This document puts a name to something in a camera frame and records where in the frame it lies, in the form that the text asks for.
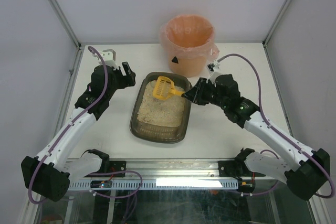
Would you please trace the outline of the yellow plastic litter scoop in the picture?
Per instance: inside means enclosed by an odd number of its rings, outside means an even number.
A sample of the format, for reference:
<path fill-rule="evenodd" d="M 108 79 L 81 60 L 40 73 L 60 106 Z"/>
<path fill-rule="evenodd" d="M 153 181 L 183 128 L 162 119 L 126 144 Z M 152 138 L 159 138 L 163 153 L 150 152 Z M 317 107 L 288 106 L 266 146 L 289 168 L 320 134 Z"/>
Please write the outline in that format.
<path fill-rule="evenodd" d="M 153 97 L 165 101 L 173 96 L 181 97 L 184 94 L 184 91 L 179 91 L 174 82 L 165 76 L 159 76 L 156 80 L 155 87 L 153 89 Z"/>

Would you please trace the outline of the dark grey litter box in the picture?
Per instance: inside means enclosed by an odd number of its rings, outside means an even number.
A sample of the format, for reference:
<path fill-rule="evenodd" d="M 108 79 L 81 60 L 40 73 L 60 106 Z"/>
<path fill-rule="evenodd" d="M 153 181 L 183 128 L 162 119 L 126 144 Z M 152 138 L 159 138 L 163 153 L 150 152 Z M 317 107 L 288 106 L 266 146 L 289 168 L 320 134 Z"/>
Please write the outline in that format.
<path fill-rule="evenodd" d="M 178 74 L 167 73 L 167 72 L 149 73 L 142 82 L 142 85 L 138 93 L 138 97 L 134 105 L 133 114 L 132 114 L 131 121 L 130 121 L 130 131 L 132 132 L 134 136 L 147 140 L 147 141 L 156 142 L 156 143 L 166 143 L 166 144 L 178 143 L 184 139 L 186 131 L 187 131 L 187 125 L 188 125 L 188 121 L 190 117 L 190 110 L 191 110 L 191 102 L 189 100 L 184 99 L 185 100 L 184 113 L 183 113 L 181 125 L 178 127 L 155 126 L 152 124 L 140 122 L 137 119 L 137 113 L 138 113 L 139 107 L 142 102 L 142 97 L 144 95 L 145 86 L 150 81 L 157 80 L 159 76 L 165 76 L 165 77 L 170 78 L 174 82 L 175 87 L 179 91 L 186 92 L 192 86 L 186 77 L 180 76 Z"/>

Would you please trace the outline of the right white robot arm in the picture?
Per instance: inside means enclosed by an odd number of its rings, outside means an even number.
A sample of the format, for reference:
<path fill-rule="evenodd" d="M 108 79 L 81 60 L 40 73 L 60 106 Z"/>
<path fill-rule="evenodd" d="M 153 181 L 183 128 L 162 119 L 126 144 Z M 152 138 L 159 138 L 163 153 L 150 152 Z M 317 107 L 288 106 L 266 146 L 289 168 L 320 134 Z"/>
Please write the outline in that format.
<path fill-rule="evenodd" d="M 313 150 L 274 126 L 262 114 L 261 107 L 241 96 L 232 75 L 220 75 L 214 81 L 199 78 L 182 97 L 197 105 L 220 107 L 231 122 L 261 139 L 280 156 L 264 157 L 248 148 L 240 151 L 235 160 L 251 172 L 286 184 L 302 200 L 316 195 L 330 179 L 330 155 L 322 148 Z"/>

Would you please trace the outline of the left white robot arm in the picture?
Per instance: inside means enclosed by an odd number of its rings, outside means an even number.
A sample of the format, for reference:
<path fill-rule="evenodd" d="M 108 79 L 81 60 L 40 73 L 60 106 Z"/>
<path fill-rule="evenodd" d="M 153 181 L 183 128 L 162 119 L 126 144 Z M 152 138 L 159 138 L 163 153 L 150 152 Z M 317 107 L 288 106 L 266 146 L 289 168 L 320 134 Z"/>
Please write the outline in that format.
<path fill-rule="evenodd" d="M 109 107 L 114 93 L 135 86 L 135 76 L 127 62 L 120 67 L 95 67 L 91 81 L 75 103 L 69 120 L 43 150 L 35 157 L 26 156 L 21 163 L 31 203 L 39 203 L 32 193 L 57 202 L 66 194 L 71 183 L 90 174 L 108 173 L 110 157 L 97 149 L 87 151 L 70 164 L 66 161 L 85 132 Z"/>

